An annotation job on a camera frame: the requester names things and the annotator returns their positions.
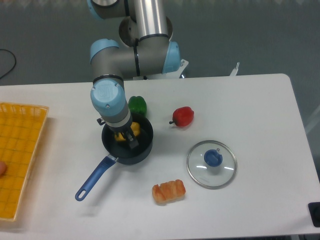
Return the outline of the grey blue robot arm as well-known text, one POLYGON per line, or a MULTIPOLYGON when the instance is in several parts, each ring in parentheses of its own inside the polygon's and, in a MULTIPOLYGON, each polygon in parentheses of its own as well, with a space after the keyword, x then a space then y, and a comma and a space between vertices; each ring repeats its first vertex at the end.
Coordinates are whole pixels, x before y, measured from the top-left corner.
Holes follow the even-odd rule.
POLYGON ((128 48, 120 48, 115 40, 106 38, 90 47, 93 107, 105 124, 134 149, 139 143, 131 129, 124 79, 177 71, 181 65, 179 46, 170 41, 162 0, 89 0, 87 5, 99 19, 128 17, 136 25, 136 38, 128 48))

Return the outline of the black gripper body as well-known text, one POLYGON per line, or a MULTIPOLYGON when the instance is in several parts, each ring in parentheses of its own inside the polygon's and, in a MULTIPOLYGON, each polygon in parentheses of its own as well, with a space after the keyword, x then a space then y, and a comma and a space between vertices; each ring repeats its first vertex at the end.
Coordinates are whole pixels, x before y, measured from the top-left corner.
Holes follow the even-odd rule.
POLYGON ((131 116, 126 117, 100 117, 97 119, 97 122, 100 126, 106 124, 109 129, 111 129, 115 133, 129 133, 130 135, 133 134, 133 131, 131 129, 131 125, 133 122, 133 119, 131 116))

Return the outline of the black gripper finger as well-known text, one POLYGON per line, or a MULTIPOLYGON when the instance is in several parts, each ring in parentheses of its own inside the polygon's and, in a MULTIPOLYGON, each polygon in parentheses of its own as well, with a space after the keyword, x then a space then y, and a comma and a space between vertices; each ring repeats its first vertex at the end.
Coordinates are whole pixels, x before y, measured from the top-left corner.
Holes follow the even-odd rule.
POLYGON ((124 136, 131 149, 135 149, 139 146, 138 140, 132 131, 126 131, 124 136))

